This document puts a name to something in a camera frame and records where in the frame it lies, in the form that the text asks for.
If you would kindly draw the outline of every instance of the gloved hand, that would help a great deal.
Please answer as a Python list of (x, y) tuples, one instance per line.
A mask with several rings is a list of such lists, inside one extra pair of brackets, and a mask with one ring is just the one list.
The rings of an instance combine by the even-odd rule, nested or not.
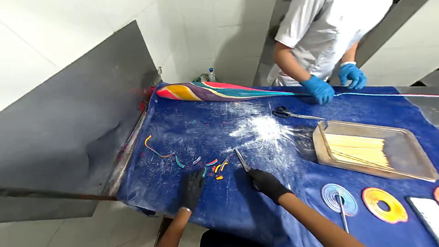
[(343, 86), (346, 85), (348, 80), (352, 80), (348, 88), (361, 89), (367, 83), (367, 77), (355, 64), (351, 63), (340, 67), (338, 77), (340, 78), (340, 84)]
[(248, 174), (256, 188), (273, 200), (277, 205), (279, 205), (279, 197), (283, 194), (294, 194), (291, 190), (285, 188), (285, 186), (283, 186), (270, 172), (252, 168), (248, 171)]
[(201, 191), (203, 191), (203, 185), (205, 179), (203, 178), (204, 168), (189, 174), (186, 182), (183, 184), (184, 193), (181, 207), (185, 207), (192, 212), (198, 205), (200, 200)]
[(300, 83), (306, 88), (306, 90), (317, 99), (320, 105), (326, 104), (332, 101), (335, 91), (334, 89), (323, 80), (312, 76), (311, 79)]

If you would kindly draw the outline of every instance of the plastic bottle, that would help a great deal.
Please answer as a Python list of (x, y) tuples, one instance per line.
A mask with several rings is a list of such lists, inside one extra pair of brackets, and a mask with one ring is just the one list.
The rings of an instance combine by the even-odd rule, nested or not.
[(209, 68), (209, 81), (215, 82), (215, 74), (213, 73), (213, 68)]

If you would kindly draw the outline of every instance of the white shirt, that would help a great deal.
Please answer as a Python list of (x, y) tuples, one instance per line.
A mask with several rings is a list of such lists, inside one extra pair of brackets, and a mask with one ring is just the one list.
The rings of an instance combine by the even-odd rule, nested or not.
[[(297, 62), (327, 80), (347, 50), (376, 26), (392, 0), (292, 0), (276, 40), (291, 47)], [(283, 71), (275, 84), (298, 82)]]

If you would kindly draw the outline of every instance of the table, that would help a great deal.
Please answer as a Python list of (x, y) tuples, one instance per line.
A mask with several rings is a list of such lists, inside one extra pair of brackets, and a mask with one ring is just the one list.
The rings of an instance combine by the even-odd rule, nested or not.
[[(302, 92), (301, 87), (260, 87), (267, 90)], [(336, 87), (336, 92), (346, 90)], [(393, 87), (366, 87), (363, 93), (397, 93)], [(182, 178), (238, 147), (248, 164), (273, 173), (298, 198), (342, 227), (340, 214), (322, 201), (320, 189), (327, 183), (347, 188), (356, 199), (357, 216), (348, 217), (352, 235), (368, 246), (436, 246), (404, 196), (432, 198), (438, 183), (392, 180), (317, 164), (312, 143), (316, 120), (279, 119), (271, 110), (284, 105), (303, 115), (331, 120), (406, 128), (413, 132), (437, 168), (439, 131), (421, 110), (403, 97), (343, 95), (330, 104), (309, 105), (310, 97), (279, 96), (245, 102), (183, 102), (153, 95), (139, 140), (125, 172), (117, 198), (130, 205), (175, 214)], [(426, 99), (436, 105), (438, 99)], [(434, 106), (427, 110), (436, 115)], [(161, 154), (174, 151), (175, 158), (160, 158), (146, 149), (144, 141)], [(202, 163), (192, 165), (198, 156)], [(230, 232), (271, 246), (321, 246), (287, 211), (253, 190), (236, 156), (223, 171), (223, 180), (212, 172), (191, 222)], [(389, 224), (368, 211), (361, 199), (366, 187), (381, 188), (396, 197), (409, 215), (408, 222)]]

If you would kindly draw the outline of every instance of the blue spiral lollipop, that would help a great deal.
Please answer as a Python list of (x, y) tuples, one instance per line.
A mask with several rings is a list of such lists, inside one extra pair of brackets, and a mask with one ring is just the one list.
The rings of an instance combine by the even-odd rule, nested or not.
[(355, 216), (358, 211), (358, 205), (348, 190), (338, 184), (326, 184), (320, 191), (325, 204), (333, 211), (341, 213), (340, 204), (336, 197), (336, 195), (338, 195), (337, 192), (342, 197), (345, 214), (348, 216)]

